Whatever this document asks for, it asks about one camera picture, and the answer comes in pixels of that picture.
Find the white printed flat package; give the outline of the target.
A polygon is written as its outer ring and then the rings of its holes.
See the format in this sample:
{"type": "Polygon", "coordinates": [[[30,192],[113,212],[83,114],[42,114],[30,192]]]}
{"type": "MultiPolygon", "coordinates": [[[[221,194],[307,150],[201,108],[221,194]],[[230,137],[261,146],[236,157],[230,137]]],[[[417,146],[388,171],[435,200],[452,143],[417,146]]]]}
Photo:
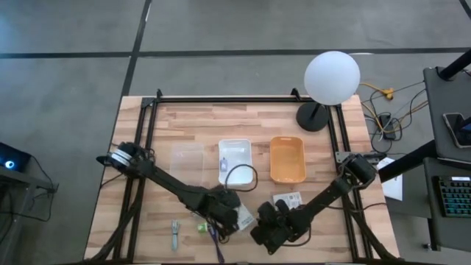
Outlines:
{"type": "Polygon", "coordinates": [[[276,203],[278,200],[284,201],[284,203],[288,206],[289,209],[297,208],[298,206],[302,205],[302,197],[300,192],[291,192],[291,193],[284,193],[284,194],[275,194],[272,196],[273,203],[276,203]]]}

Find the smartphone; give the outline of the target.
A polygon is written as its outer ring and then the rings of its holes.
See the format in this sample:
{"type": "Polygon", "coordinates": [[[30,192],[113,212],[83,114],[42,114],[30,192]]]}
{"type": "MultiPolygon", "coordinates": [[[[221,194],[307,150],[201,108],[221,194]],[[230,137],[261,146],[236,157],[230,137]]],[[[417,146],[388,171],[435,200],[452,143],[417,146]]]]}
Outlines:
{"type": "Polygon", "coordinates": [[[461,113],[442,115],[446,127],[458,148],[471,148],[471,116],[465,118],[461,113]]]}

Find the white globe lamp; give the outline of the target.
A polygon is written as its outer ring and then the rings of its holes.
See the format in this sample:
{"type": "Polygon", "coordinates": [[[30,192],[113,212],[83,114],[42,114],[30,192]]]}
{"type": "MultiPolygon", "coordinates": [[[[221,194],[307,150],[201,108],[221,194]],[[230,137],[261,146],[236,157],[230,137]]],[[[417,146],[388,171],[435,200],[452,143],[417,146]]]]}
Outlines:
{"type": "Polygon", "coordinates": [[[347,101],[360,79],[360,68],[350,55],[330,51],[316,56],[304,74],[304,87],[313,101],[299,107],[298,125],[309,132],[322,130],[330,120],[327,109],[347,101]]]}

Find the white paper sheet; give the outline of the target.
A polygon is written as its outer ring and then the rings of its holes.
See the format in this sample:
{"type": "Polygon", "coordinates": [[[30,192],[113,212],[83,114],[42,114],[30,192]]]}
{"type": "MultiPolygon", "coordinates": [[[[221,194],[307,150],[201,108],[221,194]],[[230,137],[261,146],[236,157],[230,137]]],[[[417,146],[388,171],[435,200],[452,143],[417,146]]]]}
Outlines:
{"type": "MultiPolygon", "coordinates": [[[[384,158],[377,164],[377,169],[382,169],[394,162],[392,158],[384,158]]],[[[382,189],[384,196],[389,199],[395,199],[397,201],[403,201],[403,176],[400,174],[386,182],[382,183],[382,189]]]]}

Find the black side workstation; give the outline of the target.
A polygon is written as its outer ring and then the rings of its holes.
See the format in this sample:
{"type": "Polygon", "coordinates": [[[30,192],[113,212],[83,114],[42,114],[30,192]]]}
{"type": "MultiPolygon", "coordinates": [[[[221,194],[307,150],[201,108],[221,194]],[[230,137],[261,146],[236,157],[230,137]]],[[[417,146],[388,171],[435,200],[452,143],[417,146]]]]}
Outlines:
{"type": "Polygon", "coordinates": [[[433,140],[390,163],[379,171],[386,182],[418,166],[423,166],[431,216],[428,218],[429,248],[441,247],[471,252],[471,218],[442,215],[439,206],[437,176],[471,176],[471,148],[458,148],[446,127],[443,114],[471,116],[471,49],[447,67],[423,71],[431,117],[433,140]]]}

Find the black power strip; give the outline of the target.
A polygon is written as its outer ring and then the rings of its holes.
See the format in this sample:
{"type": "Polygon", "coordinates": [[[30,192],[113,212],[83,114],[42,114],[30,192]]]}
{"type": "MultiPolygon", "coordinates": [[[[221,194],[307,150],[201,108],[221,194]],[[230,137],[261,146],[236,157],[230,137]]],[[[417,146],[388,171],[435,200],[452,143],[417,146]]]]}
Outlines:
{"type": "Polygon", "coordinates": [[[379,122],[383,128],[383,138],[386,140],[393,141],[396,139],[396,132],[392,123],[392,117],[390,114],[379,115],[379,122]]]}

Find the grey metal stand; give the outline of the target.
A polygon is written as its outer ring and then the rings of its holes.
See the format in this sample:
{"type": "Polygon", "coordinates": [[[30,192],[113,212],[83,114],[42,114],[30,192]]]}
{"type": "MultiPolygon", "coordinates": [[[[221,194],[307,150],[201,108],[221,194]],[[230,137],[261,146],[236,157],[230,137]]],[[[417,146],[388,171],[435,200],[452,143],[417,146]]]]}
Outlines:
{"type": "Polygon", "coordinates": [[[32,177],[22,172],[16,172],[4,167],[0,167],[0,177],[9,181],[16,181],[25,188],[23,198],[20,200],[17,212],[7,211],[7,215],[12,218],[12,225],[6,232],[6,236],[0,243],[0,265],[12,265],[13,253],[17,245],[19,234],[21,232],[23,220],[26,218],[26,210],[29,202],[32,200],[37,188],[42,188],[48,193],[54,193],[57,187],[46,180],[32,177]]]}

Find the orange plastic bin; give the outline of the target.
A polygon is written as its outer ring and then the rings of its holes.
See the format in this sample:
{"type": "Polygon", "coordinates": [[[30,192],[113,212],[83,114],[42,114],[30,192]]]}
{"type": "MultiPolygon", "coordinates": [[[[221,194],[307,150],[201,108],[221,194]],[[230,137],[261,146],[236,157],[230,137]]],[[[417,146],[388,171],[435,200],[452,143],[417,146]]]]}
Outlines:
{"type": "Polygon", "coordinates": [[[305,148],[301,138],[274,137],[269,154],[270,177],[274,182],[295,184],[306,179],[305,148]]]}

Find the white plastic bin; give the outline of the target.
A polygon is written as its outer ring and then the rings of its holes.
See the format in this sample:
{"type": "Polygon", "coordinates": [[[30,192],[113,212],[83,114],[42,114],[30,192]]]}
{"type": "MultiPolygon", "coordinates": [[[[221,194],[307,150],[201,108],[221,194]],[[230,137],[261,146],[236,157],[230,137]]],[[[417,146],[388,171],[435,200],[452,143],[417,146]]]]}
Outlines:
{"type": "Polygon", "coordinates": [[[230,174],[232,168],[241,164],[252,165],[251,142],[248,139],[224,139],[219,142],[219,161],[226,158],[228,162],[227,172],[220,172],[219,182],[229,186],[241,186],[253,181],[253,171],[247,166],[240,166],[230,174]]]}

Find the black computer with blue light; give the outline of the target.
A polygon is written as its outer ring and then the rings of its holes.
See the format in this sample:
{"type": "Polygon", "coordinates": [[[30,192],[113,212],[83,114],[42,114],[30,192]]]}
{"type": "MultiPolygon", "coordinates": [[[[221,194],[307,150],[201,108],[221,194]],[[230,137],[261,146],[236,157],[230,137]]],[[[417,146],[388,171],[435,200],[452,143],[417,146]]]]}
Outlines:
{"type": "Polygon", "coordinates": [[[6,169],[24,172],[31,155],[0,142],[0,166],[6,169]]]}

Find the left arm's gripper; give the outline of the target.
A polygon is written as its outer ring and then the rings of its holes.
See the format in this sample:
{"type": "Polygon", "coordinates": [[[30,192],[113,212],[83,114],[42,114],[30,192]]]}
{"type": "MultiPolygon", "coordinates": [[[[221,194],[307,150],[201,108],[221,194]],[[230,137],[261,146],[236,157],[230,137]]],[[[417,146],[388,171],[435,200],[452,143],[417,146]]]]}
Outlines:
{"type": "Polygon", "coordinates": [[[216,230],[218,236],[229,236],[230,230],[239,230],[238,211],[236,208],[240,205],[241,200],[235,191],[218,185],[207,190],[202,209],[205,217],[217,221],[216,230]],[[230,227],[221,222],[228,222],[230,227]]]}

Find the grey metal mounting plate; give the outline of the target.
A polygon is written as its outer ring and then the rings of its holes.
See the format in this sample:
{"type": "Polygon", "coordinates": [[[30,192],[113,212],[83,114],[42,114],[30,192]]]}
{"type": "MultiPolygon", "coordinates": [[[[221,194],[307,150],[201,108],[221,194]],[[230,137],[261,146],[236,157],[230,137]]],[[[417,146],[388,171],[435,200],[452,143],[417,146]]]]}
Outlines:
{"type": "MultiPolygon", "coordinates": [[[[351,155],[357,155],[357,152],[335,152],[335,159],[337,163],[342,163],[351,155]]],[[[386,155],[379,152],[362,152],[360,153],[370,164],[377,165],[381,160],[383,160],[386,155]]]]}

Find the clear plastic bin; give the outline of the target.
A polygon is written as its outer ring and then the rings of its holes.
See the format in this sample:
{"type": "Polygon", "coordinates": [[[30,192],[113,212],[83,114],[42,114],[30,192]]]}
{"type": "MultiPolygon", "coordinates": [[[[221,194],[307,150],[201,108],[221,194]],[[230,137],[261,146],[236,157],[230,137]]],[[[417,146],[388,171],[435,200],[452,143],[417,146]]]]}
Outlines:
{"type": "Polygon", "coordinates": [[[204,172],[201,143],[175,143],[171,147],[170,175],[188,185],[200,186],[204,172]]]}

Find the black backlit keyboard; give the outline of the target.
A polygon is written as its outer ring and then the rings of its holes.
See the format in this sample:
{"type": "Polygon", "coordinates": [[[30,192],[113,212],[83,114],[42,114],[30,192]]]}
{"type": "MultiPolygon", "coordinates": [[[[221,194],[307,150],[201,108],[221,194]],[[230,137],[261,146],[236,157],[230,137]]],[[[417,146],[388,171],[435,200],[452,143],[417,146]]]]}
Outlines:
{"type": "Polygon", "coordinates": [[[437,176],[436,184],[444,217],[471,218],[471,176],[437,176]]]}

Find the right arm's gripper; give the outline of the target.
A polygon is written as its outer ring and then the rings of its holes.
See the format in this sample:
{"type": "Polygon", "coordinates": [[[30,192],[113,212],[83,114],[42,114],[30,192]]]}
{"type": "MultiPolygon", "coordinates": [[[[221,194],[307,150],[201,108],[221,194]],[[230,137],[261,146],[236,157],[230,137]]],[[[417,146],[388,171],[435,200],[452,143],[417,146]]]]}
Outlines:
{"type": "Polygon", "coordinates": [[[287,241],[295,242],[308,232],[308,211],[305,208],[289,209],[283,200],[275,204],[263,203],[258,208],[261,221],[275,221],[275,226],[262,224],[250,231],[258,245],[263,245],[268,254],[274,254],[287,241]]]}

